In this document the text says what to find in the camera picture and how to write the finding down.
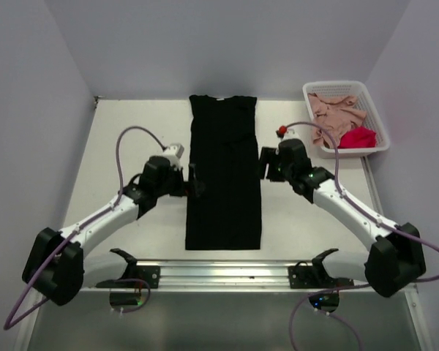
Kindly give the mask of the black t shirt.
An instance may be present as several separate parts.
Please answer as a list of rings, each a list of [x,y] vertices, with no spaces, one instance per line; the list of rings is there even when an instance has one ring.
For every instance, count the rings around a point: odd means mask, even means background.
[[[189,97],[190,175],[203,185],[187,200],[185,248],[257,250],[262,234],[254,97]]]

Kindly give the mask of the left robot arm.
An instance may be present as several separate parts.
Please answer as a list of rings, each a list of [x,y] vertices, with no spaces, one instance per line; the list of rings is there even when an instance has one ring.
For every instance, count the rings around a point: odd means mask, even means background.
[[[121,287],[147,287],[137,260],[121,249],[111,249],[95,267],[86,259],[105,239],[136,222],[157,205],[159,198],[199,197],[205,185],[197,167],[183,176],[176,156],[152,156],[143,171],[123,185],[119,195],[79,223],[60,230],[41,230],[23,269],[22,280],[58,306],[69,303],[82,287],[100,282]]]

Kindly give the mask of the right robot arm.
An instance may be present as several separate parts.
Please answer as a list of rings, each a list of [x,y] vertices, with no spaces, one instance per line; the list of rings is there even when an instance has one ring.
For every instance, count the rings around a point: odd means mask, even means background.
[[[327,249],[309,263],[296,263],[289,274],[307,287],[330,288],[349,281],[366,282],[389,298],[426,272],[420,234],[411,223],[398,225],[347,192],[337,177],[315,167],[299,139],[263,147],[259,174],[271,182],[287,182],[293,191],[331,214],[362,242],[367,253]]]

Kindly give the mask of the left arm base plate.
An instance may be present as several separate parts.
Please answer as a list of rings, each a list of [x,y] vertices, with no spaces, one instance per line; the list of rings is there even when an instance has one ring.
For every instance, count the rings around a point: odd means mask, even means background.
[[[97,288],[141,289],[149,286],[157,289],[161,277],[158,265],[137,265],[130,268],[120,279],[106,280],[96,284]]]

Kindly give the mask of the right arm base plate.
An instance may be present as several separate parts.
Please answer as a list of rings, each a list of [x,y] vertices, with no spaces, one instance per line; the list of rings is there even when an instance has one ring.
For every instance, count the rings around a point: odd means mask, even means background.
[[[288,281],[291,289],[330,289],[354,285],[352,279],[331,278],[313,265],[289,266]]]

